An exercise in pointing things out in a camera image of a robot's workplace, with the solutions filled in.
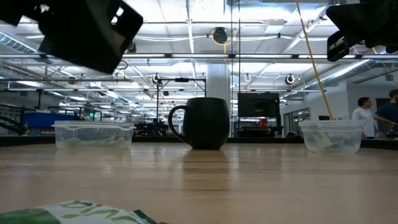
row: man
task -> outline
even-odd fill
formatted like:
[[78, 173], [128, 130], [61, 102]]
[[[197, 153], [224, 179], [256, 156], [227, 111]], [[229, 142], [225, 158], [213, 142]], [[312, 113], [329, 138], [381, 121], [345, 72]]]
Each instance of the man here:
[[359, 108], [356, 108], [353, 112], [353, 120], [364, 120], [364, 137], [367, 139], [374, 139], [376, 127], [373, 119], [373, 114], [369, 110], [369, 108], [372, 107], [372, 101], [369, 97], [362, 97], [358, 100], [358, 106]]
[[394, 132], [398, 132], [398, 89], [391, 90], [389, 93], [390, 103], [382, 106], [374, 115], [374, 119], [391, 125]]

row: black mug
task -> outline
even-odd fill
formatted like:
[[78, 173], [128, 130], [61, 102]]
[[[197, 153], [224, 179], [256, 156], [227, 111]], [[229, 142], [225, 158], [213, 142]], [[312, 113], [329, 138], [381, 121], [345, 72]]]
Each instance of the black mug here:
[[[173, 126], [173, 114], [183, 109], [183, 134]], [[169, 113], [169, 128], [194, 149], [219, 149], [229, 136], [229, 111], [225, 100], [199, 97], [187, 101], [186, 105], [175, 106]]]

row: white shirt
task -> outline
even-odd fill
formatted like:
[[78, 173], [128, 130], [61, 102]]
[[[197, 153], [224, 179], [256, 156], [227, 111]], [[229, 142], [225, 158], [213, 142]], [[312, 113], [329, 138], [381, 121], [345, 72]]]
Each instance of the white shirt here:
[[375, 136], [374, 134], [375, 123], [371, 111], [363, 108], [356, 108], [353, 112], [353, 120], [365, 120], [365, 127], [363, 133], [365, 134], [366, 137]]

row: clear plastic container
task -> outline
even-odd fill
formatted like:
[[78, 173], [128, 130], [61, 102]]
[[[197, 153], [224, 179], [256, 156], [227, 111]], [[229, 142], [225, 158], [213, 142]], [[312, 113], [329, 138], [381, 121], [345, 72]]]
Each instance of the clear plastic container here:
[[95, 121], [56, 121], [59, 149], [129, 149], [134, 124]]
[[302, 121], [298, 125], [309, 151], [355, 153], [361, 147], [364, 121]]

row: table surface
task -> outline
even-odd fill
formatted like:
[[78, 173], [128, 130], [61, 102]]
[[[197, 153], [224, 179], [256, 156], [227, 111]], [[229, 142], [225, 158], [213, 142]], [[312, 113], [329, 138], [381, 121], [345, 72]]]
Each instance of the table surface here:
[[180, 143], [131, 150], [0, 148], [0, 212], [70, 200], [168, 223], [398, 223], [398, 152], [315, 154], [303, 144]]

